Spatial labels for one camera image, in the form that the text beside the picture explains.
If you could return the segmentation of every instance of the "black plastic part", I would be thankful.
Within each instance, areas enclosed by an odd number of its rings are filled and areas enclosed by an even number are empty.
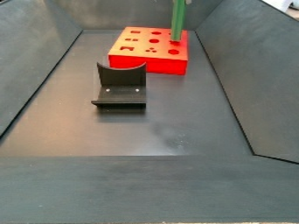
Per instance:
[[[91,103],[100,108],[146,108],[146,63],[139,67],[115,69],[98,63],[100,90]]]

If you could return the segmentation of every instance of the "bin floor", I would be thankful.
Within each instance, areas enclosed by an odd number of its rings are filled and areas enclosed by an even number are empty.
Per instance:
[[[194,32],[146,112],[99,113],[118,35],[80,35],[1,139],[0,222],[298,222],[299,166],[252,156]]]
[[[146,112],[100,113],[91,104],[99,97],[96,63],[108,64],[119,34],[79,37],[3,139],[0,156],[250,154],[194,32],[187,75],[147,75]]]

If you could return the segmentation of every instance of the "gray surface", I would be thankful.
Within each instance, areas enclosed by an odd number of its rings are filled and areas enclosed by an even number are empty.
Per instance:
[[[3,223],[299,222],[299,166],[262,157],[7,157],[0,170]]]
[[[298,163],[298,21],[258,0],[224,0],[198,33],[255,153]]]
[[[80,35],[0,142],[0,156],[250,154],[195,32],[187,75],[147,74],[146,113],[99,113],[96,63],[108,63],[119,34]]]
[[[0,136],[80,34],[47,0],[0,5]]]
[[[53,0],[85,30],[126,26],[171,27],[172,0]],[[222,0],[194,0],[187,7],[186,29],[195,30]]]
[[[252,157],[194,32],[187,76],[148,75],[146,114],[98,113],[118,34],[79,37],[3,139],[0,222],[298,222],[299,166]]]

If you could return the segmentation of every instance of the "green rod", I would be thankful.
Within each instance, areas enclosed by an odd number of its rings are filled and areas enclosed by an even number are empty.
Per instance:
[[[180,41],[183,35],[183,22],[186,12],[186,1],[174,0],[172,7],[172,41]]]

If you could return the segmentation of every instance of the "black holder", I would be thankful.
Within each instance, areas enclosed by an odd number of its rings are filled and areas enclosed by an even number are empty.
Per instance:
[[[115,69],[98,63],[100,90],[98,107],[146,108],[146,63],[142,66]]]

